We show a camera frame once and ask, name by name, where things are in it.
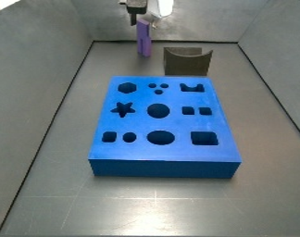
square hole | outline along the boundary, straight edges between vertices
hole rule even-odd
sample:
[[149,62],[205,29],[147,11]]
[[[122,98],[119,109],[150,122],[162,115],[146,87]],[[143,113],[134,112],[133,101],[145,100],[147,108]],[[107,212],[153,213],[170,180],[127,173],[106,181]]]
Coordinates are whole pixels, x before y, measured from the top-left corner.
[[182,114],[183,115],[194,115],[194,108],[189,106],[182,107]]
[[199,107],[199,114],[201,115],[211,115],[210,107]]
[[105,143],[114,143],[115,142],[115,138],[117,138],[117,132],[115,131],[106,131],[103,133],[102,141]]
[[194,145],[218,145],[217,135],[213,131],[191,131]]

gray metal floor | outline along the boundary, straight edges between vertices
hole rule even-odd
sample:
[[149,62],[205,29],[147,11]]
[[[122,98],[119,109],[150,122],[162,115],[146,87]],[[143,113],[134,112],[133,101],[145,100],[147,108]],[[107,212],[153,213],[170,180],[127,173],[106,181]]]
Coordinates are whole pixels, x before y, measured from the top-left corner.
[[[163,75],[163,47],[214,50],[209,76],[244,163],[231,180],[94,177],[87,161],[113,75]],[[235,44],[95,43],[0,235],[300,235],[300,132]]]

rectangular hole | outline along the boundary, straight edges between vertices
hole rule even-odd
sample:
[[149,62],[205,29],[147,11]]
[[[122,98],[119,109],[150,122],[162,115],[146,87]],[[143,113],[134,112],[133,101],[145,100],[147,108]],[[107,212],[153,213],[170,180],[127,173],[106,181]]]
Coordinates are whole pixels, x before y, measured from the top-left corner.
[[194,145],[218,145],[217,135],[213,131],[191,131]]

shape sorter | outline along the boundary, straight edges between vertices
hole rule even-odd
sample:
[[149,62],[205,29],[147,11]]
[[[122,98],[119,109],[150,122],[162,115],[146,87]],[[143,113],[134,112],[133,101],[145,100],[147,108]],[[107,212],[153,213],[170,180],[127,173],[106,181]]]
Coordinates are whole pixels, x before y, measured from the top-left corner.
[[88,160],[101,176],[231,178],[241,155],[210,79],[113,77]]

gray wall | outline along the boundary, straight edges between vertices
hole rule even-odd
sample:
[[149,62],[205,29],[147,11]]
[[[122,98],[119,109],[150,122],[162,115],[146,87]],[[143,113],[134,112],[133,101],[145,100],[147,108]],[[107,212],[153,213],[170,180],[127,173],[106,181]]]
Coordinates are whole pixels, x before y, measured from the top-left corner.
[[0,225],[90,45],[70,0],[0,11]]
[[[117,0],[72,0],[95,41],[135,40]],[[237,42],[268,0],[175,0],[174,13],[153,31],[154,40]]]
[[300,129],[300,0],[268,3],[239,46]]

